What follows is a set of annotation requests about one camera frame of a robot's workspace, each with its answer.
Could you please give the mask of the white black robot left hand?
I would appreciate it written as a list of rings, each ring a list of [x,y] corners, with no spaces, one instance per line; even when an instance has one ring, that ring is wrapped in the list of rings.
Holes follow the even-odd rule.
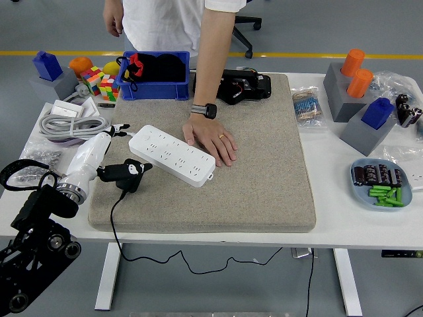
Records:
[[[103,182],[115,182],[121,190],[134,193],[144,172],[153,168],[152,164],[128,158],[123,164],[101,166],[112,138],[126,136],[124,130],[129,127],[128,124],[112,125],[85,141],[73,157],[66,177],[59,181],[58,191],[87,195],[89,182],[99,177]]]

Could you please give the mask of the person's right hand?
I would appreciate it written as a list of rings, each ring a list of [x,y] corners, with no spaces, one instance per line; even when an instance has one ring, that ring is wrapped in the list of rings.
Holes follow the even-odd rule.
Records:
[[[106,2],[102,15],[106,31],[114,37],[120,37],[123,33],[124,9],[122,4]]]

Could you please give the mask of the person's left hand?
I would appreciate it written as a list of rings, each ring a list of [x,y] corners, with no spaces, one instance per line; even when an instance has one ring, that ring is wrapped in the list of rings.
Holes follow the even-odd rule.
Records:
[[[237,144],[234,137],[217,120],[207,119],[202,114],[191,113],[182,132],[187,144],[193,145],[196,141],[215,158],[218,167],[232,166],[237,160]]]

